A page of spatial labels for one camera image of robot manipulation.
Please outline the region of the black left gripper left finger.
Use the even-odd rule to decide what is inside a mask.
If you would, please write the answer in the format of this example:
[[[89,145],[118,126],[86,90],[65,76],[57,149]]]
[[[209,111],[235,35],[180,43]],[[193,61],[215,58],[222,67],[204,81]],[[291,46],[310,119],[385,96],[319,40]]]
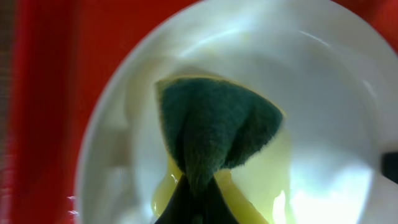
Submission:
[[[198,202],[190,191],[190,184],[182,175],[165,210],[155,224],[199,223]]]

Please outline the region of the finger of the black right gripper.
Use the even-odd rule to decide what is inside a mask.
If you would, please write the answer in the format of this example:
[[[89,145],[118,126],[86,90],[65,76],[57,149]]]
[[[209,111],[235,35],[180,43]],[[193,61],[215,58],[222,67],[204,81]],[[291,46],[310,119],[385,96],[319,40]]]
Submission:
[[[381,172],[384,177],[398,184],[398,152],[387,152],[382,155]]]

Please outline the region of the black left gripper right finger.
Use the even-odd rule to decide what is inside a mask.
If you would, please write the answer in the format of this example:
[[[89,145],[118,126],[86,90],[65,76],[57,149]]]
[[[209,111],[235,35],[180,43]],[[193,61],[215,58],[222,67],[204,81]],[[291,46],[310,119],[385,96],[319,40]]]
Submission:
[[[238,224],[213,177],[201,198],[203,224]]]

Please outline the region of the yellow green scrub sponge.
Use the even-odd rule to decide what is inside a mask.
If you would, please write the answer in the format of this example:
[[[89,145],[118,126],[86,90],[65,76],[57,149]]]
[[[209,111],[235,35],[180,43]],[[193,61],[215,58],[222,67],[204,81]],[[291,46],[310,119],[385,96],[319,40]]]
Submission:
[[[282,127],[284,114],[263,96],[225,79],[169,77],[155,87],[166,149],[186,176],[203,223],[201,198],[210,180],[260,152]]]

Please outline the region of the white plate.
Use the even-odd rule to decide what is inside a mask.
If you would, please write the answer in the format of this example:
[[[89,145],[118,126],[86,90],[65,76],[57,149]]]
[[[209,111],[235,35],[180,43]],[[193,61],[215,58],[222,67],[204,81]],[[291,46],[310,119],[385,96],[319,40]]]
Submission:
[[[396,223],[397,55],[332,1],[200,1],[97,103],[77,223]]]

